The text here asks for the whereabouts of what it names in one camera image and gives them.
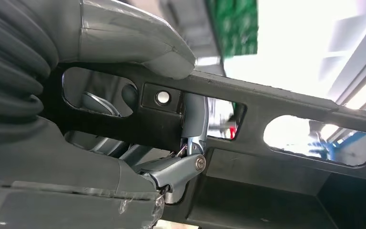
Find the ceiling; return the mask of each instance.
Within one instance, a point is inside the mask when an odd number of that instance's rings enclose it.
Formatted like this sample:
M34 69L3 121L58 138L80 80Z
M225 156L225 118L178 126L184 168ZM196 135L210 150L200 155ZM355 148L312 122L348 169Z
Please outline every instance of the ceiling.
M219 56L205 1L129 3L166 19L197 58ZM263 0L258 11L257 55L197 69L341 102L366 68L366 0Z

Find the clear tape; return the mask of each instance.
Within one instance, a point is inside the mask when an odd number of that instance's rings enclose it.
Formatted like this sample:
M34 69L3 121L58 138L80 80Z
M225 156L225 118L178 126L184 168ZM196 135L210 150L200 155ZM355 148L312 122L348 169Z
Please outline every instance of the clear tape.
M37 224L41 229L92 228L90 225L111 229L151 229L161 218L164 208L164 199L156 192L124 192L15 181L10 186L1 184L1 193L4 195L0 195L0 222L5 222L8 226L10 224L13 229L29 223L33 223L34 226ZM28 220L12 219L11 217L16 215L11 214L13 211L21 212L22 218L28 218ZM39 215L41 212L49 212L49 214L41 217ZM50 218L50 224L46 223L47 218ZM82 227L80 219L86 220Z

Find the red object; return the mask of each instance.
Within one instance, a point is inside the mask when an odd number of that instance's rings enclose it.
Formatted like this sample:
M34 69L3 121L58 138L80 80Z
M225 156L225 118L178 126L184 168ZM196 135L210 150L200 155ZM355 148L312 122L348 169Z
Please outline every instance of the red object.
M229 132L231 132L231 139L235 138L235 134L236 134L236 127L235 126L231 126L229 128Z

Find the black frame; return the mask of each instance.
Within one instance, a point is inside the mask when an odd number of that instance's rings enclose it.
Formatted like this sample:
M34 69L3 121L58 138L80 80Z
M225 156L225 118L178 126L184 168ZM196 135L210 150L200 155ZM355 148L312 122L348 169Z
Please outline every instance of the black frame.
M117 118L91 113L70 106L63 97L61 80L63 73L71 67L86 68L130 79L137 86L140 93L140 106L137 112L127 118ZM274 151L263 141L263 133L267 124L282 115L293 115L299 118L312 119L366 132L366 111L351 110L339 106L330 100L297 94L269 86L197 71L193 71L185 79L174 80L160 77L143 66L133 63L61 64L44 85L41 100L44 103L45 109L42 115L54 121L63 133L67 130L79 130L140 145L176 150L180 147L181 120L183 115L181 113L177 114L142 106L142 91L146 84L214 97L245 106L242 123L234 140L229 141L212 137L207 139L207 162L212 162L212 157L216 150L226 150L256 158L266 158L297 168L307 167L324 171L329 178L322 189L323 191L319 192L318 195L322 201L330 198L325 190L337 192L340 197L342 196L341 190L334 189L336 184L341 183L341 181L352 179L355 183L366 185L366 181L364 181L366 180L366 163L361 166L350 167L336 164L336 162L332 161L322 161L317 158L308 158L289 152ZM158 127L160 125L162 125L162 131L159 131ZM201 197L203 195L201 192L203 187L208 187L206 189L209 189L208 185L212 185L214 182L212 178L206 176L209 166L209 163L207 163L206 170L199 177L188 183L182 202L166 206L163 215L164 219L194 224L203 228L227 228L226 226L215 225L211 221L201 222L198 219L189 218L195 203L203 198ZM225 198L232 198L230 195L234 192L237 192L237 190L232 190L232 193L226 193L228 196ZM339 198L339 203L346 204L347 201L342 202L341 198ZM365 202L361 203L361 206L363 208L361 211L364 211L364 208L366 208ZM337 220L340 223L346 221L346 216L342 215L344 212L340 211L339 213L339 211L336 211L335 206L331 207L328 205L327 208L329 210L332 209L331 216L339 217ZM361 218L364 223L358 224L361 226L359 229L366 228L366 213L361 213Z

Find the oval cutout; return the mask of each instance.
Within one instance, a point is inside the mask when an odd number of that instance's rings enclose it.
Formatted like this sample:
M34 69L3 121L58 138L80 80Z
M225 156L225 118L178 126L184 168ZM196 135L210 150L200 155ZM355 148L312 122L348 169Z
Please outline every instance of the oval cutout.
M366 163L366 133L332 124L283 115L267 125L263 139L276 151L348 166Z
M131 106L138 104L131 105L123 99L125 88L136 90L126 78L78 67L68 69L63 76L63 92L70 104L106 115L127 117L133 113Z

